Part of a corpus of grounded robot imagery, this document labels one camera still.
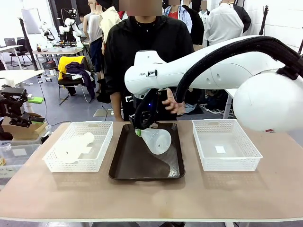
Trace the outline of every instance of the table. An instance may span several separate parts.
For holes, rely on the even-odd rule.
[[[59,63],[59,59],[60,59],[60,56],[58,55],[74,55],[74,54],[78,54],[80,52],[83,51],[83,48],[75,48],[75,49],[71,49],[71,50],[66,50],[66,51],[63,51],[62,49],[60,51],[52,51],[51,49],[50,50],[42,50],[41,52],[38,52],[38,51],[33,51],[33,54],[36,55],[36,58],[38,60],[38,64],[40,66],[40,69],[44,69],[42,64],[40,63],[39,61],[39,58],[41,57],[38,57],[38,55],[42,55],[42,56],[45,56],[45,57],[42,57],[42,58],[46,58],[48,57],[49,55],[51,56],[50,58],[55,58],[55,61],[58,65]]]
[[[17,59],[18,59],[19,67],[20,67],[21,70],[23,70],[22,65],[21,65],[20,58],[19,58],[19,56],[18,56],[18,54],[17,54],[17,51],[16,51],[16,48],[21,47],[21,46],[22,46],[22,45],[14,45],[14,46],[0,47],[0,57],[1,57],[1,60],[2,60],[2,62],[3,62],[3,65],[4,65],[4,67],[5,67],[5,70],[8,70],[8,67],[7,67],[7,65],[5,64],[5,60],[4,60],[4,57],[3,57],[3,54],[2,54],[2,53],[4,53],[4,52],[9,52],[9,51],[14,51],[14,52],[15,52],[15,55],[16,55],[16,57],[17,57]]]
[[[228,119],[229,112],[230,112],[231,106],[232,106],[232,99],[235,97],[237,90],[238,90],[237,88],[225,90],[228,93],[228,98],[227,98],[227,102],[226,102],[226,106],[225,106],[225,110],[224,110],[223,119]]]
[[[179,180],[118,182],[108,171],[125,122],[98,173],[51,173],[43,156],[62,124],[0,192],[0,218],[26,221],[274,222],[303,219],[303,149],[286,133],[244,129],[263,155],[255,172],[204,172],[191,121],[178,121]]]
[[[44,73],[44,70],[3,70],[0,71],[0,86],[8,84],[12,87],[21,87],[23,86],[23,81],[36,77]],[[26,102],[28,112],[34,113],[33,107],[29,102]]]

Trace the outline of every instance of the black coat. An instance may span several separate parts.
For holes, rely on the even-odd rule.
[[[188,29],[180,20],[166,16],[157,17],[148,35],[142,32],[134,17],[113,26],[107,37],[104,76],[108,94],[122,93],[125,119],[134,110],[126,107],[125,97],[129,96],[130,92],[125,87],[124,76],[134,65],[136,53],[141,50],[155,50],[165,62],[177,60],[194,52]]]
[[[189,13],[191,21],[193,23],[190,33],[193,44],[202,45],[203,35],[204,35],[204,25],[203,25],[203,21],[199,16],[199,13],[186,5],[183,5],[183,7]]]
[[[241,21],[244,24],[243,33],[246,32],[248,30],[248,28],[250,27],[250,24],[251,24],[250,16],[246,12],[246,10],[241,6],[237,6],[236,4],[234,4],[233,9],[237,12]]]

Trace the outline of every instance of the black corrugated hose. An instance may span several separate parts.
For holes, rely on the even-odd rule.
[[[293,75],[291,79],[296,79],[298,75],[303,76],[303,58],[297,52],[275,38],[258,36],[223,46],[198,61],[180,81],[176,90],[176,101],[178,103],[184,101],[189,86],[207,69],[227,58],[246,52],[262,52],[282,62],[285,64],[283,69],[287,69]]]

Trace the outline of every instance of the white basket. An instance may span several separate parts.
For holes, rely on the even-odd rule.
[[[204,171],[255,171],[262,155],[237,120],[193,120]]]
[[[55,151],[61,141],[84,135],[87,132],[95,136],[94,146],[89,154],[81,154],[79,159],[72,164],[64,163],[57,158]],[[73,122],[43,157],[43,160],[52,173],[98,172],[112,137],[113,122]]]

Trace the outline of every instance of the baking tray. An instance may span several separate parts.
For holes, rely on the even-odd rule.
[[[169,149],[161,155],[151,153],[144,140],[135,134],[132,125],[122,128],[120,139],[109,170],[109,177],[115,180],[155,181],[179,179],[185,169],[175,123],[157,123],[158,129],[165,129],[171,135]]]

